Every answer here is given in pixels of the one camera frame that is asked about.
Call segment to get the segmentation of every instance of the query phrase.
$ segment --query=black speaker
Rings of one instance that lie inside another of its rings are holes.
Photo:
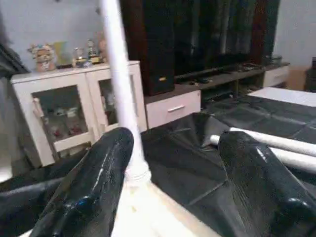
[[[146,95],[174,89],[173,7],[169,0],[121,0],[130,60],[139,60]]]

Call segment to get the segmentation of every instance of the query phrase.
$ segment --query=figurine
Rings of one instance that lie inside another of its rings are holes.
[[[100,63],[100,58],[98,57],[95,49],[94,42],[89,39],[88,40],[88,58],[91,61],[92,64]]]
[[[74,60],[73,67],[83,68],[87,59],[83,56],[84,51],[83,48],[75,48],[74,49]]]
[[[33,59],[35,59],[36,62],[36,70],[38,72],[46,72],[56,69],[55,63],[53,62],[54,50],[50,44],[32,44],[28,51],[33,54]]]
[[[107,43],[104,38],[103,32],[97,32],[97,38],[98,38],[98,49],[99,49],[99,55],[100,58],[104,63],[108,63],[108,56],[107,56]]]

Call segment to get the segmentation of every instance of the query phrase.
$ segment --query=white drawer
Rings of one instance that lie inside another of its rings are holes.
[[[289,67],[282,67],[267,71],[263,82],[263,87],[278,85],[287,80]]]
[[[178,95],[146,105],[148,128],[177,120],[201,110],[200,91]]]

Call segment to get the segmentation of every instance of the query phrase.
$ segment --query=white wall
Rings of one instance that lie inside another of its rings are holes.
[[[293,66],[316,57],[316,0],[281,0],[274,54]]]
[[[70,52],[85,47],[94,32],[102,30],[95,12],[98,0],[0,0],[5,30],[11,47],[25,65],[35,67],[27,48],[32,43],[68,41]]]

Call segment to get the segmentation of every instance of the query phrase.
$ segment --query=wooden cabinet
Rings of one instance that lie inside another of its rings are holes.
[[[147,130],[139,63],[129,63],[134,105],[140,131]],[[35,167],[54,163],[42,120],[34,113],[38,98],[44,126],[60,157],[91,146],[104,132],[118,126],[109,65],[15,75],[16,91],[40,160]]]

